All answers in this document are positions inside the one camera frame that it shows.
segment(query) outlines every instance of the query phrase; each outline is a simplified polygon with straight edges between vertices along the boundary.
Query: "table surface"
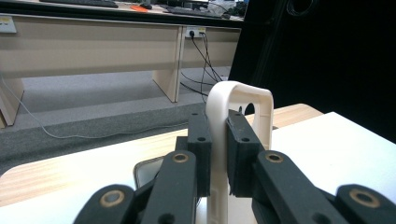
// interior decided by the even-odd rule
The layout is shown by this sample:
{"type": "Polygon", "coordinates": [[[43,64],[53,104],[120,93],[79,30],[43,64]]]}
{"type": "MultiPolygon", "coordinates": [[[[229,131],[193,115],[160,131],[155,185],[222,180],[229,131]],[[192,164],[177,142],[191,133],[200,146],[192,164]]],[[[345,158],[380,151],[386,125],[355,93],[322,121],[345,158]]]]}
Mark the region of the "table surface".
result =
{"type": "Polygon", "coordinates": [[[91,19],[101,21],[136,21],[148,23],[204,25],[230,28],[241,28],[244,26],[243,19],[237,17],[231,17],[229,20],[226,20],[176,15],[172,13],[167,13],[166,9],[156,5],[153,5],[153,9],[148,10],[148,12],[138,12],[131,9],[130,3],[118,2],[117,5],[119,5],[118,8],[88,7],[78,5],[44,3],[39,2],[39,0],[0,0],[0,12],[32,16],[81,18],[85,20],[91,19]]]}
{"type": "MultiPolygon", "coordinates": [[[[274,126],[282,128],[322,115],[309,105],[274,110],[274,126]]],[[[249,122],[253,116],[247,116],[249,122]]],[[[140,161],[163,156],[175,149],[177,136],[187,129],[159,134],[107,147],[16,166],[0,177],[0,206],[22,202],[57,190],[133,175],[140,161]]]]}

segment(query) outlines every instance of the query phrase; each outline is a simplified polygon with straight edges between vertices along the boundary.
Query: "cable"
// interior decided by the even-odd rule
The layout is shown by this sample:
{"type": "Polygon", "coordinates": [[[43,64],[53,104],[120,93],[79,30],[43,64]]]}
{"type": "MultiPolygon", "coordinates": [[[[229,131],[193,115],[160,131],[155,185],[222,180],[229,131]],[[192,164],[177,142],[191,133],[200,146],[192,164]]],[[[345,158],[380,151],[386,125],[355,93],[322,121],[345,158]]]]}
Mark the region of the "cable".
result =
{"type": "Polygon", "coordinates": [[[209,60],[209,66],[212,69],[212,73],[213,73],[213,75],[217,76],[220,80],[222,80],[221,77],[219,76],[219,74],[212,67],[212,62],[210,62],[210,57],[209,57],[209,52],[208,52],[208,45],[207,45],[207,36],[206,36],[205,33],[201,33],[201,35],[204,37],[206,55],[207,55],[207,59],[209,60]]]}
{"type": "Polygon", "coordinates": [[[316,9],[318,8],[319,0],[310,0],[311,3],[309,4],[308,8],[304,11],[296,11],[296,0],[289,0],[288,4],[286,5],[286,10],[288,13],[293,17],[304,18],[312,13],[315,13],[316,9]]]}
{"type": "Polygon", "coordinates": [[[209,2],[209,4],[212,4],[212,5],[215,5],[215,6],[221,7],[222,9],[224,9],[224,11],[225,11],[225,12],[227,12],[227,11],[228,11],[228,9],[226,9],[225,7],[222,7],[221,5],[218,5],[218,4],[215,4],[215,3],[211,3],[211,2],[209,2]]]}
{"type": "Polygon", "coordinates": [[[15,97],[15,99],[17,99],[17,101],[21,104],[21,106],[23,106],[23,108],[27,111],[27,113],[40,125],[40,127],[44,131],[44,133],[46,133],[47,135],[49,135],[49,136],[51,136],[53,138],[57,138],[57,139],[66,139],[66,138],[99,139],[99,138],[111,137],[111,136],[118,135],[118,134],[144,133],[144,132],[151,131],[151,130],[162,129],[162,128],[174,128],[174,127],[178,127],[178,126],[182,126],[182,125],[188,124],[188,122],[184,122],[184,123],[179,123],[179,124],[176,124],[176,125],[163,125],[163,126],[157,126],[157,127],[153,127],[153,128],[147,128],[147,129],[136,131],[136,132],[132,132],[132,133],[113,133],[113,134],[103,135],[103,136],[84,136],[84,135],[57,136],[57,135],[55,135],[53,133],[48,132],[47,129],[44,127],[43,123],[41,122],[41,120],[39,120],[36,116],[34,116],[30,112],[30,110],[26,107],[26,105],[20,100],[20,98],[14,93],[14,91],[11,90],[11,88],[8,86],[8,84],[4,81],[2,74],[0,74],[0,78],[1,78],[4,86],[8,89],[8,91],[12,94],[12,96],[15,97]]]}
{"type": "Polygon", "coordinates": [[[207,96],[207,94],[206,94],[206,93],[203,93],[203,92],[197,91],[197,90],[195,90],[195,89],[193,89],[193,88],[191,88],[191,87],[187,86],[186,84],[184,84],[184,83],[182,83],[182,82],[180,82],[180,84],[181,84],[182,86],[184,86],[186,89],[190,90],[190,91],[194,91],[194,92],[196,92],[196,93],[199,93],[199,94],[201,94],[201,95],[207,96]]]}
{"type": "Polygon", "coordinates": [[[181,72],[181,75],[182,75],[184,78],[186,78],[186,79],[188,79],[188,80],[190,80],[190,81],[192,81],[192,82],[195,82],[195,83],[200,83],[200,84],[204,84],[204,85],[208,85],[208,86],[214,86],[214,85],[215,85],[215,84],[212,84],[212,83],[200,82],[200,81],[194,80],[194,79],[192,79],[192,78],[186,77],[186,76],[183,74],[183,72],[181,72]]]}
{"type": "MultiPolygon", "coordinates": [[[[204,41],[205,41],[205,49],[206,49],[206,54],[208,54],[208,45],[207,45],[207,36],[205,33],[200,33],[203,37],[204,37],[204,41]]],[[[208,57],[208,59],[206,59],[206,57],[204,56],[204,54],[201,52],[201,50],[198,48],[198,46],[196,45],[194,39],[192,38],[192,43],[194,44],[194,46],[198,49],[198,52],[201,54],[202,58],[204,59],[205,63],[207,63],[209,65],[209,67],[211,68],[213,75],[215,76],[214,80],[219,82],[221,81],[221,77],[219,76],[219,74],[215,71],[215,69],[212,67],[212,63],[210,62],[210,58],[208,57]]]]}

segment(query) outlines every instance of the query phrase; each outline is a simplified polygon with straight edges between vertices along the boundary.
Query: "desk leg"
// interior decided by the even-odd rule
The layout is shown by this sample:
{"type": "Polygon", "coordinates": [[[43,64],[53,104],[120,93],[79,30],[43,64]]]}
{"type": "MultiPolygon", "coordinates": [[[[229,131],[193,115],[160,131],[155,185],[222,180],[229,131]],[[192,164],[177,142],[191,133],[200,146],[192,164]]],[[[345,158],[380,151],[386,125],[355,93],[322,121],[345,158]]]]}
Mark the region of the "desk leg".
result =
{"type": "Polygon", "coordinates": [[[178,90],[180,88],[179,74],[183,61],[185,33],[186,28],[180,26],[177,31],[177,47],[175,49],[174,68],[170,70],[153,71],[152,74],[152,79],[173,103],[178,101],[178,90]]]}
{"type": "MultiPolygon", "coordinates": [[[[20,78],[5,78],[4,81],[13,90],[15,95],[21,99],[23,95],[23,83],[20,78]]],[[[17,117],[20,103],[0,81],[0,128],[13,125],[17,117]]]]}

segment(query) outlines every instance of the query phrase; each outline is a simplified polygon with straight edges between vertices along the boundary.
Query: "wooden desk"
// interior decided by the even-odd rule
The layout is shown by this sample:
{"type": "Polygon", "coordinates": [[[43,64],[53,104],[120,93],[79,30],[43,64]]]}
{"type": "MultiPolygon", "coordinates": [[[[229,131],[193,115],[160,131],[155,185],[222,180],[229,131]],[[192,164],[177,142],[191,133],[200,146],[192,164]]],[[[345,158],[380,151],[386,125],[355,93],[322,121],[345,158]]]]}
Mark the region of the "wooden desk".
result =
{"type": "MultiPolygon", "coordinates": [[[[321,114],[308,105],[282,107],[274,111],[274,126],[282,128],[321,114]]],[[[132,176],[138,162],[173,151],[177,136],[186,135],[187,130],[180,130],[14,167],[0,178],[0,206],[104,178],[132,176]]]]}
{"type": "MultiPolygon", "coordinates": [[[[185,21],[194,18],[163,14],[163,9],[156,6],[150,14],[144,14],[125,5],[114,9],[44,4],[37,0],[14,2],[29,3],[31,8],[44,7],[37,12],[40,15],[4,14],[0,8],[0,14],[12,17],[17,30],[16,34],[0,33],[0,72],[18,97],[23,93],[22,77],[154,71],[152,79],[171,102],[177,102],[180,69],[204,64],[191,40],[185,38],[189,24],[185,21]],[[49,16],[52,9],[84,11],[78,15],[52,12],[53,16],[49,16]],[[103,13],[102,17],[90,18],[98,12],[103,13]],[[146,20],[128,21],[128,16],[146,20]]],[[[223,20],[197,18],[191,24],[206,27],[212,65],[231,66],[239,28],[223,20]]],[[[195,38],[195,43],[205,52],[202,38],[195,38]]],[[[18,106],[18,101],[0,84],[0,117],[6,125],[14,123],[18,106]]]]}

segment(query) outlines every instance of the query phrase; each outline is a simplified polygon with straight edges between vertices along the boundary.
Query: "desk cabinet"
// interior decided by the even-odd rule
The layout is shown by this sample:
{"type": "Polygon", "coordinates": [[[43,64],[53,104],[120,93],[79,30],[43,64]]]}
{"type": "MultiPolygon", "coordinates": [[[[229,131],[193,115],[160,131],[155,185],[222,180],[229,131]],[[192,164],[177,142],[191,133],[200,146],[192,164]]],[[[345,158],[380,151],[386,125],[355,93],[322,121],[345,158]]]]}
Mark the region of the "desk cabinet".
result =
{"type": "MultiPolygon", "coordinates": [[[[204,65],[191,40],[185,39],[186,27],[182,25],[27,16],[12,19],[17,33],[0,34],[0,71],[8,81],[153,70],[154,81],[177,102],[178,70],[204,65]]],[[[212,64],[230,66],[239,29],[207,28],[206,32],[212,64]]],[[[203,39],[195,41],[205,52],[203,39]]],[[[22,84],[16,87],[23,90],[22,84]]],[[[0,110],[11,125],[18,102],[5,91],[0,86],[0,110]]]]}

